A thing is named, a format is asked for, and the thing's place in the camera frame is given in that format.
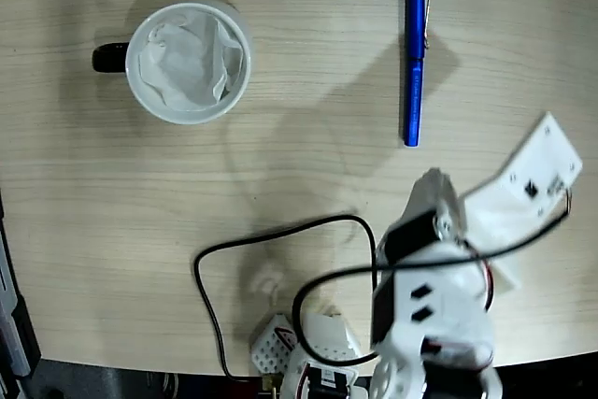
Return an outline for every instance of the black cable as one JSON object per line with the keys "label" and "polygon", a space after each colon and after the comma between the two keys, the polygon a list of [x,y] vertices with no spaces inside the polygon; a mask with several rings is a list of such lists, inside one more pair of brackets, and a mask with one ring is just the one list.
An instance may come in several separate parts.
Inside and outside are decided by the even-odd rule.
{"label": "black cable", "polygon": [[[252,237],[240,238],[237,240],[232,240],[230,242],[220,243],[219,245],[215,245],[208,249],[204,249],[202,252],[195,256],[193,260],[193,274],[195,277],[195,284],[197,285],[197,289],[199,293],[202,295],[202,299],[204,300],[204,304],[206,305],[207,313],[209,314],[210,320],[212,321],[212,327],[214,328],[214,334],[216,336],[216,344],[218,346],[218,355],[221,362],[222,372],[226,377],[230,380],[237,381],[237,382],[247,382],[244,378],[239,378],[237,376],[233,376],[228,369],[228,365],[226,364],[226,352],[224,349],[224,339],[222,336],[222,330],[220,324],[218,323],[218,317],[216,317],[216,312],[214,311],[214,307],[209,301],[207,296],[206,288],[204,287],[204,283],[202,281],[201,273],[199,271],[199,263],[203,258],[207,255],[212,254],[213,252],[219,251],[221,249],[229,249],[235,247],[242,247],[246,245],[253,245],[256,243],[263,243],[269,240],[275,240],[277,238],[287,237],[289,235],[301,233],[308,229],[316,228],[318,226],[322,226],[323,224],[338,222],[338,221],[354,221],[360,224],[365,233],[367,234],[369,246],[370,246],[370,256],[372,258],[372,266],[376,261],[376,240],[374,239],[374,233],[372,232],[372,228],[370,225],[367,224],[367,221],[352,214],[341,214],[341,215],[334,215],[332,217],[324,217],[321,219],[309,221],[306,223],[299,224],[297,226],[293,226],[290,228],[284,228],[280,231],[270,232],[267,234],[256,235]],[[372,273],[372,291],[377,286],[377,271],[374,269],[370,269]],[[370,360],[374,360],[376,358],[376,354],[370,354],[365,357],[361,357],[359,359],[352,360],[353,364],[360,364],[369,362]]]}
{"label": "black cable", "polygon": [[553,221],[551,221],[547,226],[542,228],[540,231],[531,235],[530,237],[522,240],[521,242],[505,248],[500,249],[494,252],[488,252],[486,254],[479,254],[474,255],[471,257],[465,258],[450,258],[450,259],[443,259],[433,262],[405,262],[399,263],[396,265],[363,265],[363,266],[355,266],[352,268],[345,268],[343,270],[336,270],[326,273],[325,275],[319,276],[317,278],[311,279],[306,285],[304,285],[299,292],[295,295],[295,298],[292,302],[292,326],[295,334],[297,335],[297,341],[303,347],[305,352],[312,357],[314,360],[320,363],[328,364],[330,366],[353,366],[354,362],[351,360],[328,360],[324,357],[321,357],[307,342],[306,335],[303,332],[303,327],[301,325],[301,305],[305,301],[306,297],[309,295],[310,292],[318,288],[320,285],[325,284],[326,282],[330,282],[331,280],[339,279],[339,278],[346,278],[349,276],[356,276],[361,275],[363,273],[370,273],[372,271],[376,272],[396,272],[396,271],[404,271],[404,270],[421,270],[426,268],[438,268],[441,266],[453,266],[453,265],[460,265],[460,264],[471,264],[474,262],[486,261],[489,259],[494,259],[496,257],[505,256],[509,253],[527,247],[528,245],[534,243],[536,240],[541,238],[542,236],[546,235],[550,231],[552,231],[555,227],[557,227],[564,219],[569,216],[569,212],[571,211],[571,193],[567,191],[566,193],[566,208],[564,212],[556,217]]}

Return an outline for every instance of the black mug handle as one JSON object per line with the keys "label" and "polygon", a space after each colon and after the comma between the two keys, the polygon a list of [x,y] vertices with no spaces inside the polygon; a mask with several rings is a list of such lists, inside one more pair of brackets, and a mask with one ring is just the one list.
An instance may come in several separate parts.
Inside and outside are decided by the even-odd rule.
{"label": "black mug handle", "polygon": [[113,42],[98,47],[92,54],[93,70],[105,74],[124,72],[128,48],[128,42]]}

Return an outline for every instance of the red wire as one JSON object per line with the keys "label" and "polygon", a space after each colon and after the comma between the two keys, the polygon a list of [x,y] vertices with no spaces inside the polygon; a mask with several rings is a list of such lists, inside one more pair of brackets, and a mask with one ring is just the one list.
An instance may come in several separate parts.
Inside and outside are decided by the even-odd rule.
{"label": "red wire", "polygon": [[[438,341],[438,340],[428,340],[428,345],[433,348],[456,348],[456,349],[471,349],[472,347],[466,343],[460,343],[457,341]],[[481,372],[484,369],[488,368],[492,364],[493,355],[491,355],[490,359],[487,363],[476,366],[472,368],[473,371]]]}
{"label": "red wire", "polygon": [[[465,245],[465,248],[474,256],[479,256],[479,252],[469,245]],[[484,260],[480,263],[484,268],[482,271],[484,271],[484,277],[486,278],[486,304],[484,304],[484,310],[488,311],[494,300],[494,275],[492,274],[492,269],[488,261]]]}
{"label": "red wire", "polygon": [[301,399],[301,396],[303,395],[303,385],[304,383],[306,383],[308,370],[309,363],[306,363],[306,367],[303,369],[303,373],[301,374],[301,378],[299,379],[299,385],[297,385],[297,394],[295,395],[295,399]]}

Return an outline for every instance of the mounting hole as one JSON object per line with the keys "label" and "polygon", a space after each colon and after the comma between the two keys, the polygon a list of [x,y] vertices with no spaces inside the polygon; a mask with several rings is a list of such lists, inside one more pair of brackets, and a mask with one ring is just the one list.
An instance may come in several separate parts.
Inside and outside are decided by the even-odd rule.
{"label": "mounting hole", "polygon": [[428,284],[423,284],[419,286],[416,290],[411,292],[411,298],[413,299],[421,299],[424,296],[427,296],[432,292],[432,289],[428,286]]}
{"label": "mounting hole", "polygon": [[525,192],[532,199],[534,199],[535,196],[538,195],[538,188],[535,186],[534,182],[531,179],[527,181],[527,184],[525,185]]}
{"label": "mounting hole", "polygon": [[434,311],[431,310],[429,307],[422,307],[417,312],[414,312],[411,315],[411,320],[416,322],[422,322],[426,319],[430,318],[434,314]]}

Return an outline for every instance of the dark floor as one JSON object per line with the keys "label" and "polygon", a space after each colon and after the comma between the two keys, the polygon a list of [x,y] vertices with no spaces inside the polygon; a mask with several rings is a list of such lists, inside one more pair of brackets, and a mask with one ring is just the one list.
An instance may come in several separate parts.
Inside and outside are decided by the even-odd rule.
{"label": "dark floor", "polygon": [[[504,399],[598,397],[598,352],[498,371]],[[29,399],[168,399],[163,384],[161,374],[51,361],[41,361],[33,378],[24,382]],[[223,377],[178,376],[179,399],[255,399],[260,387],[258,378],[238,384]]]}

